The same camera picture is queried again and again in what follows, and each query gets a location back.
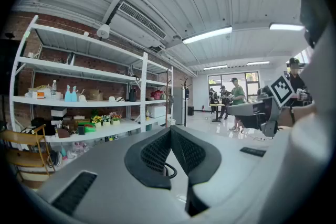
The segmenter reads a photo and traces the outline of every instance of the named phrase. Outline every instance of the vent grille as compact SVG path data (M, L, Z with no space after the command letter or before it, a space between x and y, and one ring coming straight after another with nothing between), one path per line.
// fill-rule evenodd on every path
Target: vent grille
M156 34L158 37L164 39L166 37L166 34L164 31L158 28L158 26L155 25L151 20L149 20L146 16L144 16L142 13L138 12L135 8L128 5L125 2L122 2L119 6L118 10L122 11L123 13L127 14L128 16L132 17L133 19L137 20L140 24L145 26L147 29L149 29L151 32Z
M60 211L72 216L97 175L82 172L52 203Z

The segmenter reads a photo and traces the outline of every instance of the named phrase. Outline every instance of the man in green shirt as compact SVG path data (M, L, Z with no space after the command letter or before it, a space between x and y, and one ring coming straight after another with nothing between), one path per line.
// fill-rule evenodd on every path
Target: man in green shirt
M233 105L242 104L244 102L244 90L243 87L239 85L237 78L232 78L231 82L235 86L232 89L232 95L234 96L232 98ZM242 126L244 130L244 126L241 124L240 119L235 116L235 125L230 128L229 130L234 132L239 132L239 126Z

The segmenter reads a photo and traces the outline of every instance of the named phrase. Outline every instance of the fluorescent light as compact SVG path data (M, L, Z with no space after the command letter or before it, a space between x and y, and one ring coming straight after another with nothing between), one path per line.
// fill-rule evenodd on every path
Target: fluorescent light
M216 69L216 68L225 68L225 67L227 67L227 65L216 66L216 67L205 67L205 68L203 68L203 70L210 70L210 69Z
M270 30L292 30L292 31L300 31L304 29L303 25L285 25L285 24L270 24Z
M265 65L267 63L270 63L270 61L261 61L261 62L248 62L246 65L251 66L251 65Z
M194 36L194 37L185 38L185 39L182 40L182 42L185 43L185 44L190 44L192 42L199 41L199 40L202 40L202 39L205 39L205 38L208 38L208 37L215 37L215 36L219 36L219 35L223 35L223 34L229 34L231 32L232 32L232 27L229 26L229 27L225 27L225 28L222 28L222 29L218 29L218 30L207 32L207 33L203 33L203 34L200 34L200 35L197 35L197 36Z

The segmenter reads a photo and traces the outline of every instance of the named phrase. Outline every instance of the water bottle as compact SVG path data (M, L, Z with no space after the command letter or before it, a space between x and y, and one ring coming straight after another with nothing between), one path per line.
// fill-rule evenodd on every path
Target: water bottle
M56 80L53 81L53 85L51 86L51 99L56 99Z

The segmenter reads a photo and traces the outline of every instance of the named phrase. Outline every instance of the white refrigerator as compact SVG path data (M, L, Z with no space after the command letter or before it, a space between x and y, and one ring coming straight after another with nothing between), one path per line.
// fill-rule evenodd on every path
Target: white refrigerator
M174 105L173 105L173 115L175 124L184 125L184 117L185 117L185 106L188 108L188 100L186 100L186 104L184 102L184 89L182 87L174 87Z

